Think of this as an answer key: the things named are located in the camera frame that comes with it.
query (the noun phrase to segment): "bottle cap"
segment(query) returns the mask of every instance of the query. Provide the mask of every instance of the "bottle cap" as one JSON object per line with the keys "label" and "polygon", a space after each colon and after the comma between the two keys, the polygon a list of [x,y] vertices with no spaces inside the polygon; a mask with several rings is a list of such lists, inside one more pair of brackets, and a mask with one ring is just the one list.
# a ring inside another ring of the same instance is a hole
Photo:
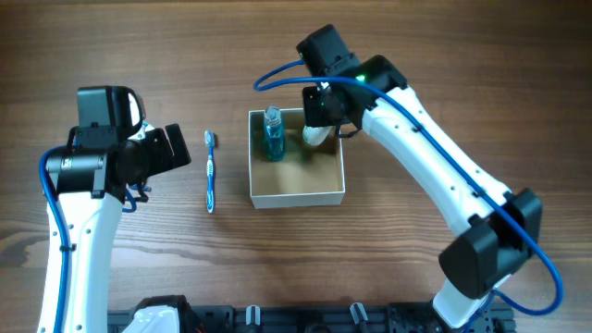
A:
{"label": "bottle cap", "polygon": [[281,123],[281,112],[277,106],[268,106],[264,112],[265,124],[267,126],[277,126]]}

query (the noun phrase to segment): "cable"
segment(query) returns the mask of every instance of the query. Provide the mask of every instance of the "cable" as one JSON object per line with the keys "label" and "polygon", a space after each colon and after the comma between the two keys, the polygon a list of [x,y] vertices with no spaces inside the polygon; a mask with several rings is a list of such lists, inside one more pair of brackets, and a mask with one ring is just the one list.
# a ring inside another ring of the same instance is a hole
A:
{"label": "cable", "polygon": [[123,213],[133,213],[138,209],[138,205],[136,204],[136,199],[134,199],[133,195],[131,195],[130,190],[126,189],[126,199],[131,204],[131,208],[123,207],[121,211]]}
{"label": "cable", "polygon": [[419,129],[424,137],[434,146],[434,148],[444,157],[444,159],[461,175],[461,177],[466,180],[466,182],[475,190],[475,192],[482,194],[481,197],[483,200],[488,203],[491,208],[501,217],[503,218],[512,229],[523,239],[523,241],[528,245],[530,249],[533,250],[534,253],[540,258],[543,262],[545,267],[549,270],[551,277],[553,278],[553,282],[555,283],[555,299],[548,307],[540,310],[532,310],[523,307],[522,305],[516,303],[515,301],[511,300],[508,296],[506,296],[503,292],[499,290],[493,290],[496,295],[500,296],[503,301],[509,304],[514,309],[527,314],[527,315],[547,315],[553,311],[555,311],[560,305],[563,300],[563,282],[561,280],[561,275],[555,265],[550,261],[547,257],[545,252],[537,245],[537,243],[526,233],[526,231],[520,227],[520,225],[511,217],[508,213],[506,213],[501,206],[499,206],[491,197],[483,191],[483,189],[476,183],[476,181],[466,172],[464,169],[446,152],[446,150],[436,141],[436,139],[422,126],[422,124],[415,119],[415,117],[403,107],[403,105],[399,104],[395,101],[392,97],[388,96],[385,92],[380,91],[379,89],[360,82],[358,80],[350,79],[350,78],[343,78],[343,77],[321,77],[321,78],[291,78],[291,79],[284,79],[284,80],[277,80],[271,83],[267,83],[264,86],[260,86],[260,84],[264,81],[269,79],[270,77],[274,76],[275,74],[279,73],[282,70],[287,68],[292,68],[295,66],[303,65],[304,61],[298,60],[291,62],[287,65],[284,65],[278,69],[274,69],[271,72],[265,74],[259,80],[257,80],[253,84],[253,88],[258,92],[267,91],[282,85],[286,84],[294,84],[294,83],[317,83],[320,84],[322,82],[326,83],[335,83],[335,84],[350,84],[356,85],[358,87],[365,88],[366,90],[374,93],[376,96],[384,99],[394,108],[396,108],[399,112],[401,112],[409,121]]}
{"label": "cable", "polygon": [[49,151],[47,151],[47,153],[43,154],[43,156],[41,157],[41,161],[39,162],[39,178],[41,179],[41,185],[43,187],[45,197],[47,198],[47,203],[49,204],[49,207],[52,210],[52,214],[54,215],[55,224],[57,225],[57,230],[59,231],[59,238],[61,240],[60,251],[62,252],[62,269],[59,278],[59,291],[57,293],[57,307],[55,309],[54,332],[56,333],[62,331],[66,311],[66,296],[68,291],[68,268],[70,260],[70,239],[68,235],[68,229],[66,228],[66,221],[64,220],[64,217],[62,217],[62,214],[59,212],[59,209],[57,208],[56,194],[54,192],[54,188],[51,184],[45,166],[47,165],[47,159],[49,158],[49,156],[56,150],[62,148],[64,147],[62,146],[50,149]]}
{"label": "cable", "polygon": [[144,191],[144,185],[139,183],[136,185],[136,190],[138,191],[138,194],[140,194],[140,197],[136,197],[134,198],[136,200],[136,202],[138,203],[148,203],[148,195],[146,195],[146,192]]}

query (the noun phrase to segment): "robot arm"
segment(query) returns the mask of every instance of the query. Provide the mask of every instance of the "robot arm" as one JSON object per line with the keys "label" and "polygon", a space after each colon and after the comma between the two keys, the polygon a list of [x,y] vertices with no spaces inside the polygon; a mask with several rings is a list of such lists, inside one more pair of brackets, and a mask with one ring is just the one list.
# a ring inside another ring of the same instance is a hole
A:
{"label": "robot arm", "polygon": [[[62,246],[48,207],[49,260],[37,332],[105,329],[111,251],[127,185],[141,186],[191,161],[179,125],[166,127],[168,138],[164,130],[144,126],[142,100],[133,90],[82,88],[78,97],[80,124],[70,132],[68,145],[53,151],[46,163],[71,247]],[[65,276],[62,252],[70,262]],[[60,310],[62,279],[68,288]],[[55,327],[62,311],[63,323]]]}
{"label": "robot arm", "polygon": [[[427,114],[411,87],[395,88],[388,95],[399,101],[438,139],[465,170],[473,170],[479,184],[499,205],[507,202],[504,193],[510,189],[495,180],[473,162]],[[414,125],[399,111],[384,101],[377,101],[372,111],[362,118],[364,131],[385,146],[411,173],[432,199],[455,236],[471,228],[471,216],[489,216],[493,210],[444,158],[414,131]],[[433,305],[449,327],[463,326],[486,300],[487,295],[475,300],[464,296],[447,280],[436,295]]]}
{"label": "robot arm", "polygon": [[[311,34],[298,44],[297,50],[313,78],[287,79],[265,87],[259,87],[259,80],[255,90],[316,82],[317,86],[302,90],[307,127],[336,126],[336,134],[342,136],[340,125],[351,122],[357,130],[366,131],[385,146],[419,182],[457,236],[438,258],[448,279],[433,301],[434,310],[448,327],[462,327],[490,291],[532,256],[485,196],[518,221],[535,241],[541,202],[530,190],[512,194],[473,162],[432,120],[407,80],[383,56],[376,55],[361,64],[332,25]],[[416,121],[411,121],[394,104],[401,105]],[[479,184],[479,192],[428,139],[426,132]]]}

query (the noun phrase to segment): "blue bottle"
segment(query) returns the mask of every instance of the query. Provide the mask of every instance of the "blue bottle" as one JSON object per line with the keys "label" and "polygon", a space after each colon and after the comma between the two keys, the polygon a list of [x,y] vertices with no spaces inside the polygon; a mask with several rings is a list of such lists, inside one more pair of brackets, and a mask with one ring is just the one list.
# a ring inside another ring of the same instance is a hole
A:
{"label": "blue bottle", "polygon": [[276,106],[269,106],[264,113],[265,146],[267,159],[281,161],[286,154],[286,135],[281,112]]}

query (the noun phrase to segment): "cardboard box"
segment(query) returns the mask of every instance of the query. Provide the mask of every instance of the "cardboard box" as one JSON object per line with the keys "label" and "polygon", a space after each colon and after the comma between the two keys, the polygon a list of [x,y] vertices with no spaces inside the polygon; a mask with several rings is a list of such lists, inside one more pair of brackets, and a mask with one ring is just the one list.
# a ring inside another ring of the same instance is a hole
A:
{"label": "cardboard box", "polygon": [[249,181],[255,208],[341,204],[345,194],[341,139],[333,134],[319,146],[302,139],[304,114],[282,109],[286,155],[279,162],[266,157],[264,110],[249,112]]}

